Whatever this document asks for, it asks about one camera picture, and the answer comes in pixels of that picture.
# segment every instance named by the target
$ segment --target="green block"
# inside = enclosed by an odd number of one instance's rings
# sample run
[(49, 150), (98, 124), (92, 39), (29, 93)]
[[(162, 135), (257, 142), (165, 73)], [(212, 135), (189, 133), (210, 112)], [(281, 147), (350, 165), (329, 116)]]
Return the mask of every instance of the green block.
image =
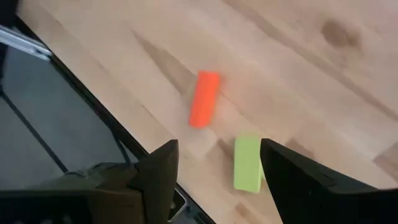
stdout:
[(235, 139), (234, 188), (259, 193), (263, 170), (259, 137), (240, 136)]

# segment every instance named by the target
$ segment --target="orange block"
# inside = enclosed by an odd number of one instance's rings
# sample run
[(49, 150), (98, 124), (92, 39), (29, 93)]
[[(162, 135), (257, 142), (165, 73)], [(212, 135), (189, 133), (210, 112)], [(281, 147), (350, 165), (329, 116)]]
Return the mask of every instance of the orange block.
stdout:
[(219, 85), (220, 75), (217, 72), (199, 71), (189, 125), (204, 128), (210, 124)]

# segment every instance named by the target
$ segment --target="wood grain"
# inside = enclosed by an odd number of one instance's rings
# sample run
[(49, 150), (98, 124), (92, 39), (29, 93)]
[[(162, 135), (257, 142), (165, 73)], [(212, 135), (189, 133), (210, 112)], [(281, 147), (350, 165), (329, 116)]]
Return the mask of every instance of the wood grain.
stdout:
[[(233, 189), (233, 140), (272, 138), (398, 187), (393, 0), (23, 0), (19, 16), (149, 151), (180, 142), (178, 182), (217, 223), (281, 223), (266, 183)], [(188, 125), (198, 70), (222, 74)]]

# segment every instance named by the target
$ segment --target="floor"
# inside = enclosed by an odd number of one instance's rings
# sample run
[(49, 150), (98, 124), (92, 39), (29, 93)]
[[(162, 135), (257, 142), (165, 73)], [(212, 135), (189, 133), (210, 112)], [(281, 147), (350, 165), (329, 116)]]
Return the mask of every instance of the floor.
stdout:
[[(9, 49), (3, 85), (21, 114), (0, 99), (0, 189), (37, 185), (61, 176), (62, 169), (125, 161), (108, 127), (48, 62)], [(183, 214), (176, 223), (193, 221)]]

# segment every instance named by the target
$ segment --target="wooden table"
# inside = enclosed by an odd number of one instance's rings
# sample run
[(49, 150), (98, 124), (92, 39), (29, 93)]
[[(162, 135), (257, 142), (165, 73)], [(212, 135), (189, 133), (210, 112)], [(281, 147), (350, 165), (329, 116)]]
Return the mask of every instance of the wooden table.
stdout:
[[(19, 16), (149, 152), (179, 140), (178, 182), (217, 223), (281, 222), (265, 182), (233, 189), (242, 133), (398, 186), (395, 0), (24, 0)], [(197, 130), (201, 69), (223, 82)]]

